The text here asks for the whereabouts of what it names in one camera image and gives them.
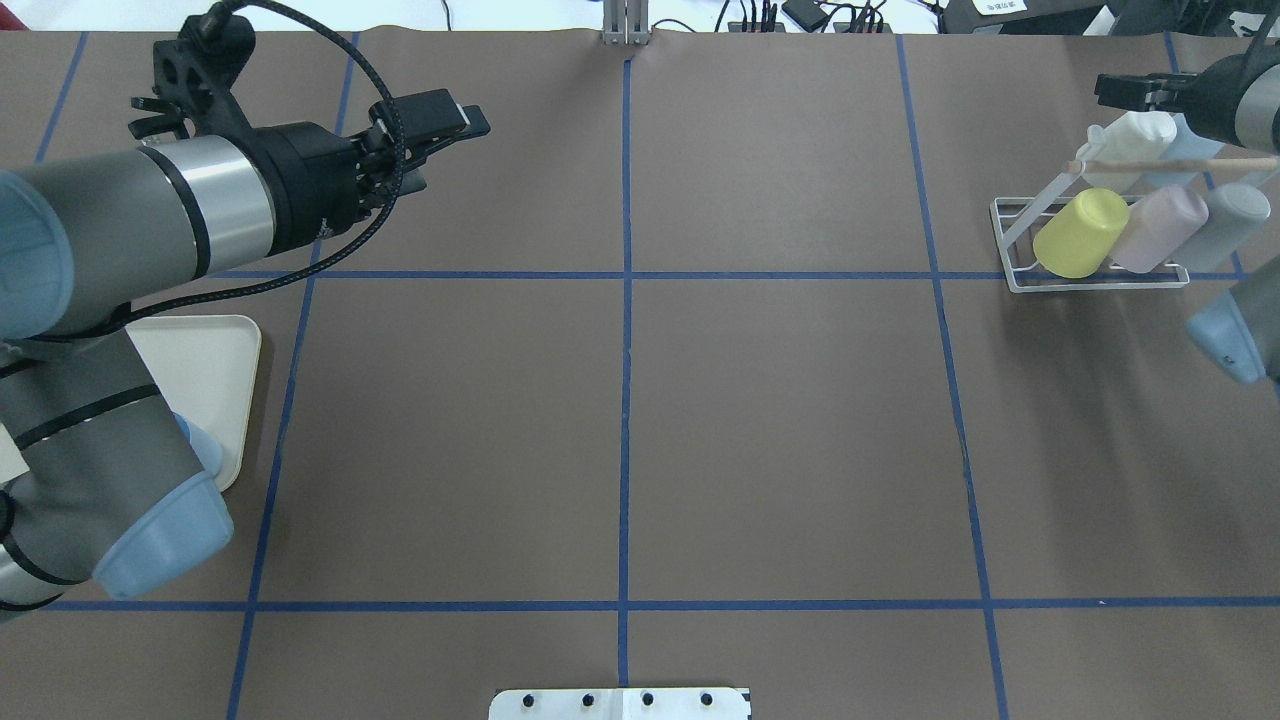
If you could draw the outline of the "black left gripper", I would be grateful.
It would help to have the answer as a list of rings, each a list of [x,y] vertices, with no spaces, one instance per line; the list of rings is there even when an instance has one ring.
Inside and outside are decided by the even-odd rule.
[[[366,129],[252,126],[233,88],[257,36],[234,12],[191,15],[154,45],[154,88],[133,99],[143,117],[129,129],[184,202],[202,256],[274,256],[358,223],[366,242],[401,197],[420,191],[421,151],[492,132],[479,105],[462,106],[445,88],[392,96],[349,40],[316,20],[307,27],[379,92]]]

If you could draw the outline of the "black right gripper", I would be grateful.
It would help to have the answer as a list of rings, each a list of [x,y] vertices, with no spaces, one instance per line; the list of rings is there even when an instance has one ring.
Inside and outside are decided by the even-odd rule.
[[[1101,106],[1124,111],[1183,111],[1190,129],[1203,138],[1257,150],[1252,129],[1240,135],[1236,113],[1248,88],[1263,72],[1258,61],[1244,55],[1220,59],[1194,73],[1152,73],[1147,76],[1100,74],[1094,96]]]

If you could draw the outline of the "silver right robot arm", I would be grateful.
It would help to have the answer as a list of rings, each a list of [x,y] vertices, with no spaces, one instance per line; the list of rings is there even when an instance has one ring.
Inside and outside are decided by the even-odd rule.
[[[1277,47],[1226,56],[1198,73],[1102,74],[1094,95],[1126,111],[1170,111],[1180,133],[1277,156]],[[1208,220],[1172,260],[1189,272],[1210,272],[1262,227],[1272,211],[1260,186],[1276,169],[1254,170],[1215,187]],[[1277,259],[1217,296],[1187,323],[1201,352],[1242,384],[1277,380]]]

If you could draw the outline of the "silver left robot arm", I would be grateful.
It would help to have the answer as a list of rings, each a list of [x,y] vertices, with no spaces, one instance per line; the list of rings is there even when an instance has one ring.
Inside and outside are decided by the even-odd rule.
[[[4,621],[86,582],[147,594],[234,534],[221,451],[172,410],[127,327],[326,270],[424,188],[429,156],[492,128],[444,88],[393,96],[349,40],[262,8],[362,69],[379,96],[366,129],[252,126],[232,88],[256,33],[216,1],[154,45],[134,147],[3,173],[3,428],[26,464],[3,482]]]

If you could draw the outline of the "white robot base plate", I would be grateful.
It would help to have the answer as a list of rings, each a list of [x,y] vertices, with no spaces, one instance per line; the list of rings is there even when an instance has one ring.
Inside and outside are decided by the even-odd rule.
[[[750,691],[732,687],[508,689],[489,719],[751,719]]]

